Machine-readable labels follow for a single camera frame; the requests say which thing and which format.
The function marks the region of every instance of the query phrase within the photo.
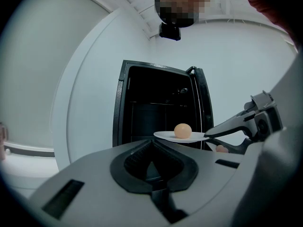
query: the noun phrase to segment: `person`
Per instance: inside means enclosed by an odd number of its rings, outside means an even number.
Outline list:
[[[178,24],[178,27],[187,27],[196,22],[199,16],[200,9],[205,7],[205,4],[210,0],[155,0],[156,7],[160,18],[165,23]],[[286,19],[282,15],[281,7],[275,0],[248,0],[258,12],[266,16],[273,24],[284,29],[295,46],[299,47],[299,40],[290,28]]]

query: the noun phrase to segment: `white ceiling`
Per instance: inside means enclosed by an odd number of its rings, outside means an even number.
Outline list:
[[[109,12],[123,7],[133,20],[142,28],[148,38],[159,30],[160,18],[155,12],[154,0],[94,0]],[[212,0],[210,7],[200,13],[200,22],[213,19],[242,19],[267,26],[273,25],[265,16],[250,6],[247,0]]]

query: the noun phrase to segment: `black mini fridge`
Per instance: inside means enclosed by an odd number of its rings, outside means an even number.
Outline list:
[[[155,139],[154,132],[174,131],[179,123],[190,125],[196,132],[214,126],[203,70],[123,61],[114,110],[113,147]],[[204,141],[182,145],[209,149]]]

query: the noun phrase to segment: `black hair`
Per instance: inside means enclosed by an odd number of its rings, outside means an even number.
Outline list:
[[[199,13],[173,13],[171,8],[161,6],[160,0],[155,0],[155,9],[161,20],[175,27],[188,27],[193,25],[199,18]]]

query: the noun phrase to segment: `white wall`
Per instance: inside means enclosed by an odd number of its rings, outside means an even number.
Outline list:
[[[9,141],[52,148],[50,117],[61,74],[108,13],[91,0],[25,0],[0,43],[0,121]]]
[[[202,68],[212,100],[214,125],[243,110],[250,95],[270,91],[295,57],[280,32],[251,24],[212,22],[181,29],[176,42],[150,41],[149,62],[186,70]],[[223,140],[240,144],[242,133]]]
[[[71,162],[112,147],[114,106],[122,62],[146,61],[149,57],[149,40],[145,34],[125,11],[116,12],[119,14],[98,35],[86,54],[73,85],[66,131]]]

